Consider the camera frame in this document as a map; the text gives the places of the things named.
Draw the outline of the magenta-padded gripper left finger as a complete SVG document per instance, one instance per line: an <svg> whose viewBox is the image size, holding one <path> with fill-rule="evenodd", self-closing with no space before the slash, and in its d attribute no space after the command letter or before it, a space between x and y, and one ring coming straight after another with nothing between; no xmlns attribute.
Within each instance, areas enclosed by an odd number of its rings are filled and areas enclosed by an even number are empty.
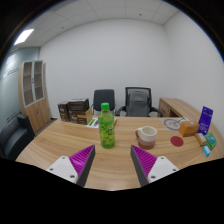
<svg viewBox="0 0 224 224"><path fill-rule="evenodd" d="M70 157L59 157L47 171L84 187L95 157L95 146L91 145Z"/></svg>

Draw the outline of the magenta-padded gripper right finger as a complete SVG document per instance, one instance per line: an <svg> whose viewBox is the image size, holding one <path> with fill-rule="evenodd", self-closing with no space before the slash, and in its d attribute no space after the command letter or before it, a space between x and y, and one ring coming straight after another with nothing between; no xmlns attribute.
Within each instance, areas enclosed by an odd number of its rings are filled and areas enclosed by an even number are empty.
<svg viewBox="0 0 224 224"><path fill-rule="evenodd" d="M130 154L141 187L178 171L165 156L156 157L137 146L131 146Z"/></svg>

